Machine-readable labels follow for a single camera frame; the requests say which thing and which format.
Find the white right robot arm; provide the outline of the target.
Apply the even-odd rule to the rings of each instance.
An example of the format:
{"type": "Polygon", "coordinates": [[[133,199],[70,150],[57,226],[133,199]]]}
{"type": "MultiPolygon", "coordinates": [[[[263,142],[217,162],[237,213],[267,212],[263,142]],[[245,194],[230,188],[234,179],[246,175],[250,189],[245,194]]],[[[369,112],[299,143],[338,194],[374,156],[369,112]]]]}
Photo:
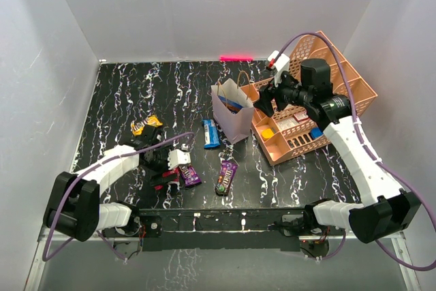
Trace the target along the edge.
{"type": "Polygon", "coordinates": [[[305,207],[304,227],[319,234],[327,226],[352,231],[358,240],[371,243],[406,229],[421,202],[412,192],[382,168],[382,161],[369,155],[356,115],[352,93],[334,93],[330,66],[323,59],[305,59],[300,64],[301,79],[270,62],[275,76],[259,91],[254,106],[268,117],[288,105],[300,106],[335,147],[360,193],[360,203],[319,200],[305,207]]]}

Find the yellow m&m's bag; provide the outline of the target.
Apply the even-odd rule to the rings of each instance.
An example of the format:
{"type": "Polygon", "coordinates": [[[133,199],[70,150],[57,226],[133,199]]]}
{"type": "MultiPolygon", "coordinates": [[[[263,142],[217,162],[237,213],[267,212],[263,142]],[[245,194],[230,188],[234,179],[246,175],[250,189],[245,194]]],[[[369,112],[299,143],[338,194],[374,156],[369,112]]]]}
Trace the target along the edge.
{"type": "Polygon", "coordinates": [[[134,136],[139,136],[147,125],[152,127],[161,127],[163,123],[157,118],[156,115],[151,115],[139,122],[132,121],[130,125],[132,134],[134,136]]]}

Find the blue burts chips bag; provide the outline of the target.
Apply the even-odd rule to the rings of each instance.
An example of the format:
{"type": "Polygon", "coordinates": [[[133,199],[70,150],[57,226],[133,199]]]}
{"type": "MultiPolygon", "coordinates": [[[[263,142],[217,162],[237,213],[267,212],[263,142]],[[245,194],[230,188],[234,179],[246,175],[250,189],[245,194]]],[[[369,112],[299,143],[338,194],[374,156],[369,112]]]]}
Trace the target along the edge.
{"type": "Polygon", "coordinates": [[[244,108],[244,106],[240,105],[237,102],[233,102],[227,98],[225,98],[224,96],[218,96],[218,98],[220,99],[221,103],[232,113],[232,114],[237,114],[240,112],[241,109],[244,108]]]}

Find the red himalaya snack packet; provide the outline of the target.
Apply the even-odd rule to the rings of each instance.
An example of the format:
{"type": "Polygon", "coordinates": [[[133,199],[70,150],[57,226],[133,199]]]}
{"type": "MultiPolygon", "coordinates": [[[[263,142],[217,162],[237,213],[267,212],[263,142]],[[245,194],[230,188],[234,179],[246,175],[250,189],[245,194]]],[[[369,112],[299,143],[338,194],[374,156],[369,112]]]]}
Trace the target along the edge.
{"type": "Polygon", "coordinates": [[[151,186],[155,190],[160,190],[166,185],[179,185],[180,183],[180,174],[178,168],[175,168],[173,170],[169,170],[167,172],[163,172],[161,174],[157,174],[153,176],[151,179],[151,186]]]}

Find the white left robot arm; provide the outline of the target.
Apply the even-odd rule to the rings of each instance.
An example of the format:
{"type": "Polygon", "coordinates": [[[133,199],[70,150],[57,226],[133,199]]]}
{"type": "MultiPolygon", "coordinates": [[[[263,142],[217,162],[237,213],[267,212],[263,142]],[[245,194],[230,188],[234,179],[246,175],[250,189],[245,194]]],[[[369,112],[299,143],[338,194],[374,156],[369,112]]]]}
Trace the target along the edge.
{"type": "Polygon", "coordinates": [[[146,126],[141,134],[125,138],[105,151],[89,167],[60,173],[48,200],[43,225],[77,241],[86,241],[94,232],[108,228],[135,235],[141,225],[137,210],[124,202],[102,204],[103,192],[140,166],[154,172],[153,187],[168,183],[180,165],[190,162],[187,150],[185,144],[175,149],[165,141],[160,128],[146,126]]]}

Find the lilac paper bag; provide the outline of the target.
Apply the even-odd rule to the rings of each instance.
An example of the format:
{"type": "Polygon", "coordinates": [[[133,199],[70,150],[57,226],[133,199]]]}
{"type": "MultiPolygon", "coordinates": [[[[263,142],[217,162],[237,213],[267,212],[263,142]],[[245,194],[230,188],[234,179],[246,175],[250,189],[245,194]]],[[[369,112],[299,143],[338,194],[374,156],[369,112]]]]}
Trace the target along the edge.
{"type": "Polygon", "coordinates": [[[249,136],[254,114],[253,102],[240,86],[240,79],[243,75],[247,77],[249,83],[247,85],[248,91],[252,90],[253,85],[250,84],[249,75],[244,70],[239,71],[236,82],[229,78],[224,83],[217,82],[215,85],[211,85],[213,118],[231,144],[240,142],[249,136]],[[239,113],[232,114],[221,103],[219,95],[239,103],[244,108],[239,113]]]}

